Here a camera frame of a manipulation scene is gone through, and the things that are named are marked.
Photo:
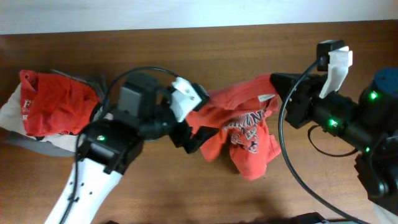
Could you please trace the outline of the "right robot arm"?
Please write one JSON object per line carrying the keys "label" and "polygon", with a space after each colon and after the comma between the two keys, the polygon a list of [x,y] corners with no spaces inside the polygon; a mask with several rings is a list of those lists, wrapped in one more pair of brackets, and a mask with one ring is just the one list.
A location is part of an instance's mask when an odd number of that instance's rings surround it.
{"label": "right robot arm", "polygon": [[299,75],[271,75],[272,85],[287,104],[286,122],[295,129],[317,123],[353,146],[360,153],[354,167],[368,199],[397,214],[397,69],[378,71],[357,102],[336,91],[321,98],[326,78],[309,75],[287,99]]}

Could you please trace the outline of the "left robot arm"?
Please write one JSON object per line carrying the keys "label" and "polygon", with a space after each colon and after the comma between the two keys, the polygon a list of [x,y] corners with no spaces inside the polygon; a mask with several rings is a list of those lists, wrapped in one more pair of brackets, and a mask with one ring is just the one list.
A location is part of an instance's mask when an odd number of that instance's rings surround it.
{"label": "left robot arm", "polygon": [[201,126],[193,133],[185,120],[210,99],[201,85],[176,76],[165,87],[143,68],[124,77],[118,103],[79,133],[71,174],[46,223],[91,223],[145,141],[169,136],[191,154],[218,132]]}

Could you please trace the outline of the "orange soccer t-shirt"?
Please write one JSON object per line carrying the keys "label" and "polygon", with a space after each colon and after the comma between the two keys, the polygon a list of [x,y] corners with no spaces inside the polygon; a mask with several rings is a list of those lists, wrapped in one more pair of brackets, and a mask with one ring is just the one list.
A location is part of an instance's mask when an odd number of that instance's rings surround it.
{"label": "orange soccer t-shirt", "polygon": [[243,178],[260,178],[267,164],[281,153],[266,123],[266,119],[279,110],[271,74],[262,74],[222,90],[211,90],[209,96],[210,100],[200,111],[192,111],[186,117],[194,134],[202,126],[218,130],[201,145],[202,156],[211,162],[226,146]]}

